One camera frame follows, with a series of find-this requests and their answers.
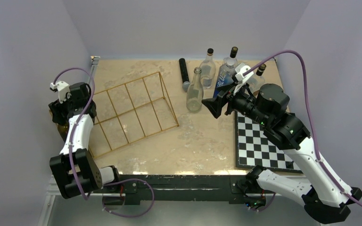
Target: black and white checkered board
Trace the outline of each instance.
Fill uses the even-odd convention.
[[[236,165],[252,168],[255,165],[273,171],[302,173],[292,160],[273,145],[263,134],[259,124],[235,112]]]

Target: gray floor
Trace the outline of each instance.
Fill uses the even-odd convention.
[[[149,202],[140,206],[125,206],[119,212],[135,214],[143,211]],[[303,207],[277,196],[271,207],[256,214],[244,205],[226,202],[155,202],[152,210],[139,218],[121,218],[102,212],[101,198],[88,201],[81,197],[65,200],[56,197],[49,226],[318,226]]]

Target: tabletop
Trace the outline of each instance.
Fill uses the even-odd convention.
[[[258,60],[240,62],[249,66],[259,63]],[[193,69],[200,63],[201,60],[187,60],[190,80],[193,79]],[[215,63],[218,69],[222,61]],[[266,64],[267,68],[263,74],[266,83],[282,86],[275,62],[269,61]],[[155,72],[160,72],[163,77],[179,126],[138,140],[145,134],[154,133],[157,127],[153,123],[155,115],[160,121],[160,127],[176,125],[170,120],[170,109],[157,101],[154,105],[144,105],[137,109],[136,113],[130,111],[120,115],[118,108],[121,109],[124,105],[119,103],[127,98],[127,90],[114,91],[111,88]],[[99,167],[114,165],[122,174],[243,175],[247,173],[246,169],[235,167],[234,115],[222,115],[215,119],[204,106],[200,112],[190,113],[186,108],[186,93],[181,87],[178,60],[99,60],[94,80],[97,119],[91,132],[90,149],[93,155],[97,156],[95,162]],[[128,85],[131,96],[147,93],[147,85],[145,84],[146,89],[140,85]],[[204,90],[204,98],[212,97],[213,92],[214,85]],[[143,99],[146,97],[137,98],[133,105],[138,105],[138,100]],[[155,115],[150,107],[156,110]],[[142,131],[143,134],[137,129],[138,122],[145,124],[146,129]],[[127,141],[132,140],[137,141],[127,145]]]

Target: wire rack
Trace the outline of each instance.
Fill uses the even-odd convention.
[[[149,81],[150,84],[153,81],[153,83],[157,83],[157,85],[160,82],[160,86],[155,87],[155,88],[152,89],[147,84],[148,81]],[[139,83],[139,84],[143,83],[143,87],[142,87],[142,85],[139,88],[136,87],[136,86],[133,86],[132,84],[135,84],[135,83]],[[111,92],[113,92],[116,89],[117,90],[119,90],[119,89],[125,90],[125,92],[122,92],[122,93],[127,94],[127,95],[125,95],[123,97],[124,97],[124,99],[129,99],[129,102],[131,103],[129,109],[126,109],[126,110],[125,109],[120,109],[120,108],[122,108],[122,106],[127,105],[127,104],[121,105],[119,103],[119,101],[118,101],[118,99],[121,99],[121,98],[117,98],[116,96],[114,97],[113,94],[111,94]],[[142,96],[145,94],[143,89],[146,91],[146,94],[147,94],[148,98],[146,99],[145,103],[143,103],[143,101],[140,101],[140,99],[141,99],[140,97],[136,97],[135,95],[132,95],[132,93],[135,93],[135,92],[132,91],[132,89],[138,89],[137,93],[142,94]],[[114,110],[114,114],[111,117],[105,117],[105,118],[102,118],[101,120],[99,120],[99,114],[98,114],[98,116],[95,119],[94,129],[96,129],[96,126],[100,127],[101,131],[103,132],[103,136],[104,136],[110,150],[107,151],[107,152],[102,152],[101,151],[100,153],[96,153],[94,151],[93,146],[97,146],[97,142],[94,142],[95,145],[91,145],[91,140],[90,140],[89,149],[90,149],[90,152],[91,152],[91,154],[92,154],[92,156],[94,158],[100,157],[100,156],[105,155],[107,153],[110,153],[110,152],[112,152],[112,151],[114,151],[116,149],[119,149],[121,147],[124,147],[124,146],[127,146],[129,144],[135,143],[135,142],[137,142],[139,140],[142,140],[144,138],[147,138],[149,136],[152,136],[152,135],[155,135],[157,133],[160,133],[160,132],[166,131],[168,129],[179,126],[179,122],[178,122],[177,117],[175,115],[174,108],[173,108],[173,105],[171,103],[170,97],[168,95],[166,85],[164,83],[162,74],[160,72],[155,72],[155,73],[149,74],[147,76],[144,76],[142,78],[126,82],[124,84],[121,84],[121,85],[106,89],[106,90],[101,91],[101,92],[97,92],[94,95],[96,97],[97,95],[104,95],[104,94],[107,95],[107,97],[108,97],[108,99],[110,101],[110,105]],[[94,101],[97,103],[97,112],[99,112],[98,100],[95,100],[95,97],[94,97]],[[171,114],[171,116],[172,116],[172,118],[174,120],[172,125],[170,125],[170,126],[166,126],[166,125],[164,125],[163,123],[160,122],[160,115],[157,112],[157,106],[155,107],[156,103],[159,103],[159,102],[162,103],[163,101],[166,103],[166,105],[168,107],[168,111],[170,111],[170,114]],[[143,123],[141,123],[141,117],[143,118],[145,116],[145,111],[144,110],[139,111],[139,109],[145,108],[147,106],[149,108],[151,107],[151,109],[153,109],[153,112],[154,112],[154,117],[153,118],[155,118],[155,120],[157,121],[157,123],[159,125],[159,128],[160,128],[157,131],[150,132],[150,133],[147,132],[147,129],[148,129],[147,127],[149,127],[149,126],[144,127],[142,125]],[[124,122],[123,119],[122,119],[122,116],[133,114],[133,113],[135,113],[135,116],[136,116],[135,122],[138,121],[139,127],[140,127],[140,129],[142,131],[141,136],[137,137],[137,138],[134,138],[134,139],[130,137],[130,133],[132,133],[132,132],[127,131],[127,122]],[[113,125],[114,120],[118,122],[117,125]],[[108,130],[109,130],[108,126],[105,127],[105,123],[108,123],[109,121],[111,121],[112,127],[118,127],[118,125],[120,125],[120,128],[122,130],[122,134],[123,134],[123,138],[125,138],[124,144],[114,145],[114,144],[112,144],[112,142],[110,142],[110,139],[109,139],[110,132],[108,132]],[[119,136],[118,132],[116,133],[116,136],[117,136],[118,140],[123,139],[121,137],[118,137]]]

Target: robotic arm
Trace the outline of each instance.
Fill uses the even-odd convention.
[[[234,110],[252,119],[264,128],[264,135],[270,142],[283,150],[302,170],[311,184],[293,181],[277,175],[262,166],[256,166],[246,176],[246,186],[253,190],[264,189],[279,193],[304,206],[306,212],[323,223],[344,221],[350,213],[353,202],[332,182],[316,160],[314,143],[308,129],[295,114],[287,113],[289,97],[275,84],[263,85],[254,97],[247,89],[246,82],[251,74],[243,73],[250,67],[240,64],[233,75],[234,83],[220,87],[216,98],[205,99],[202,103],[215,118],[221,115],[227,105],[226,115]],[[362,191],[346,184],[321,156],[321,162],[338,180],[346,194],[359,200]]]
[[[64,81],[51,83],[50,89],[58,92],[58,100],[49,104],[52,111],[52,120],[58,125],[69,126],[72,131],[76,121],[86,106],[90,96],[91,88],[87,83],[77,83],[69,86]],[[91,153],[88,151],[91,129],[96,117],[96,105],[92,101],[81,116],[73,139],[67,136],[65,145],[58,156],[50,159],[49,165],[52,174],[59,187],[60,193],[65,199],[80,195],[80,189],[76,184],[74,173],[69,173],[69,145],[73,148],[74,164],[78,165],[77,178],[84,192],[91,193],[102,188],[106,183],[119,181],[119,173],[114,166],[98,168]]]

